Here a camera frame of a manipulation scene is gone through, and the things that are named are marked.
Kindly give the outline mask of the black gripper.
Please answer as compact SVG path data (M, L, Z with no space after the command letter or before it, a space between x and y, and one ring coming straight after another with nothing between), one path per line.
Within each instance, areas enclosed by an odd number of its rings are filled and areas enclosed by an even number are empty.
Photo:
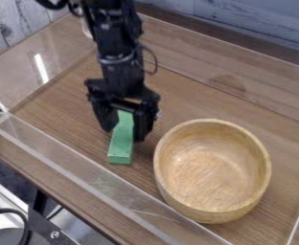
M159 113L159 94L146 85L143 54L99 55L102 78L88 78L88 100L102 129L111 132L119 123L118 109L134 112L135 141L143 142Z

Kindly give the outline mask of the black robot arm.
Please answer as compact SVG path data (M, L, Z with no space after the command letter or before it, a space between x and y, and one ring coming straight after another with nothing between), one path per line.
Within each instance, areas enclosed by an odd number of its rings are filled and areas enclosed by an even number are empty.
M142 142L154 128L160 95L146 85L143 54L151 49L139 41L142 19L134 0L71 0L69 11L80 17L98 45L103 75L84 81L88 100L104 131L119 123L120 110L132 114L134 140Z

